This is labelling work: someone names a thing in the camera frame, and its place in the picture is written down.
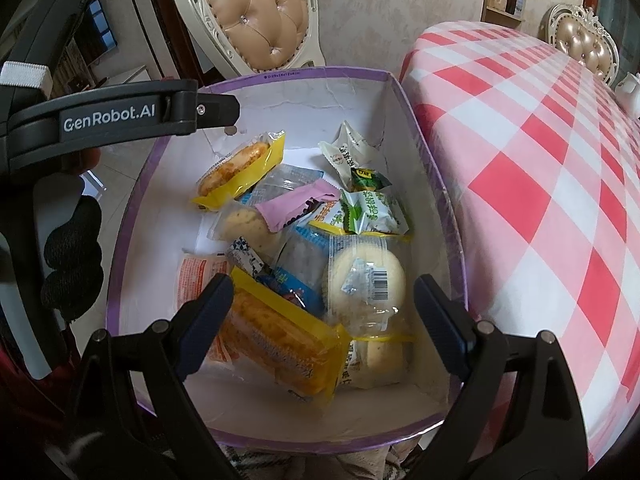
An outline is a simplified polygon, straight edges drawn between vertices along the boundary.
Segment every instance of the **television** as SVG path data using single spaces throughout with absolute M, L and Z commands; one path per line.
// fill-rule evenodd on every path
M 96 62 L 100 56 L 117 46 L 100 0 L 89 2 L 74 39 L 87 65 Z

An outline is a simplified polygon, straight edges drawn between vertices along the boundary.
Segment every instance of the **barcode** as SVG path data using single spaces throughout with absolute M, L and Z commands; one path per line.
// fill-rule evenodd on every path
M 386 301 L 389 298 L 386 269 L 374 269 L 371 273 L 371 299 L 373 301 Z

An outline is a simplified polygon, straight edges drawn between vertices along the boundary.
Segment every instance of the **tiled floor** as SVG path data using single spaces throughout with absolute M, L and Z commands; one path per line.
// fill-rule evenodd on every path
M 103 184 L 103 190 L 98 196 L 102 209 L 102 225 L 98 242 L 102 248 L 102 268 L 104 282 L 100 296 L 94 306 L 80 319 L 71 324 L 80 352 L 84 351 L 89 337 L 98 328 L 104 327 L 107 301 L 107 286 L 113 248 L 118 237 L 120 222 L 127 207 L 129 195 L 133 189 L 140 170 L 151 151 L 155 139 L 123 142 L 114 146 L 102 148 L 100 164 L 93 170 L 93 174 Z

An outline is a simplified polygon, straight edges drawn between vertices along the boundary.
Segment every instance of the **table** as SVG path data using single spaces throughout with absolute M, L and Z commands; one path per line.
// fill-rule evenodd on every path
M 429 28 L 401 81 L 454 204 L 471 313 L 559 337 L 593 464 L 640 404 L 640 123 L 573 59 L 489 23 Z

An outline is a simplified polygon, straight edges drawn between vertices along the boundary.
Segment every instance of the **screw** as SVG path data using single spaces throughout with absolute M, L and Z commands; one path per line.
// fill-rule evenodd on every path
M 542 332 L 540 332 L 540 339 L 542 339 L 542 341 L 544 341 L 545 343 L 552 344 L 556 341 L 556 336 L 553 332 L 549 332 L 549 330 L 543 330 Z
M 151 330 L 157 334 L 163 334 L 169 330 L 169 322 L 165 319 L 158 319 L 152 323 Z
M 94 333 L 91 334 L 91 339 L 93 339 L 97 343 L 99 343 L 106 337 L 107 337 L 107 331 L 103 328 L 99 328 L 98 330 L 96 330 Z
M 478 332 L 484 335 L 489 335 L 495 330 L 494 324 L 485 320 L 479 321 L 476 327 L 478 328 Z

